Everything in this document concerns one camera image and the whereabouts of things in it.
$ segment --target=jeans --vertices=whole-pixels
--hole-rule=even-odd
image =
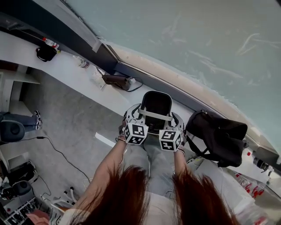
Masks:
[[[0,118],[2,118],[3,114],[5,112],[0,112]],[[3,120],[14,120],[19,123],[22,123],[22,125],[25,127],[25,132],[34,131],[36,129],[36,122],[37,122],[37,116],[23,116],[18,114],[6,114],[3,116]]]
[[[149,135],[143,145],[128,145],[123,163],[125,169],[138,166],[143,168],[147,175],[150,171],[149,192],[174,198],[173,170],[161,150],[158,137]]]

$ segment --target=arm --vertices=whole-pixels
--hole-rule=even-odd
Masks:
[[[93,200],[93,197],[95,196],[97,190],[101,191],[101,193],[105,190],[109,182],[109,171],[118,169],[122,161],[126,145],[127,144],[125,143],[125,141],[117,141],[115,146],[97,167],[92,182],[73,208],[83,209]]]
[[[182,151],[174,152],[174,162],[176,175],[182,174],[187,169],[184,153]]]

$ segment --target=sneaker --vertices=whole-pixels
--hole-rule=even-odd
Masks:
[[[38,117],[38,119],[41,119],[40,112],[38,110],[34,111],[34,115]]]
[[[37,116],[36,125],[41,125],[43,122],[42,122],[42,119],[41,119],[40,112],[38,110],[35,110],[34,115]]]
[[[35,130],[41,130],[41,129],[42,129],[42,125],[41,124],[36,125]]]
[[[36,125],[42,125],[42,120],[38,119],[38,120],[36,121]]]

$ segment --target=white countertop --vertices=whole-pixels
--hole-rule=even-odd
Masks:
[[[40,69],[122,116],[128,108],[141,103],[143,95],[152,90],[145,85],[134,92],[126,92],[110,85],[99,89],[89,79],[89,74],[94,71],[93,65],[87,69],[78,67],[72,54],[61,52],[51,61],[43,62],[36,56],[36,45],[4,32],[0,32],[0,40],[0,60]],[[171,111],[179,114],[185,124],[192,114],[190,109],[176,101],[173,101]]]

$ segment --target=glove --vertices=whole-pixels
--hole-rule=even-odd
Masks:
[[[122,124],[118,127],[119,130],[119,136],[118,136],[118,140],[121,141],[125,141],[125,135],[124,135],[124,130],[126,127],[126,117],[127,117],[127,111],[125,112],[124,116],[123,116],[123,120],[122,120]]]

